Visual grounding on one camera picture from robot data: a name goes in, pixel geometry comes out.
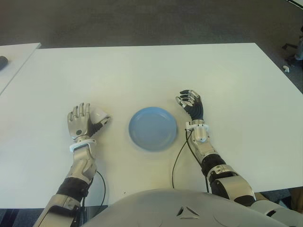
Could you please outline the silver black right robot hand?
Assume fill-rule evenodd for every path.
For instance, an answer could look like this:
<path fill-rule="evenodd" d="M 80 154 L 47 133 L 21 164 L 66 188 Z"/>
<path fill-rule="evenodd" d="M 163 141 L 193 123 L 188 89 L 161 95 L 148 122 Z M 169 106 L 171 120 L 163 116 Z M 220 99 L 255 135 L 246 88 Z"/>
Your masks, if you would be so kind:
<path fill-rule="evenodd" d="M 203 120 L 204 109 L 201 101 L 201 96 L 194 90 L 180 91 L 180 96 L 176 97 L 176 102 L 190 116 L 191 120 Z"/>

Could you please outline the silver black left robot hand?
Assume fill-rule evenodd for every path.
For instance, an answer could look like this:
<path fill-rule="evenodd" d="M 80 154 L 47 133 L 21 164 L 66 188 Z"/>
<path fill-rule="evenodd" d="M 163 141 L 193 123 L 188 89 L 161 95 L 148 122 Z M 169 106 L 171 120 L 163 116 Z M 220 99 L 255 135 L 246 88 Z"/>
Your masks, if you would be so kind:
<path fill-rule="evenodd" d="M 80 103 L 67 115 L 68 130 L 74 142 L 86 140 L 97 133 L 109 122 L 110 116 L 106 115 L 98 122 L 91 119 L 90 103 Z"/>

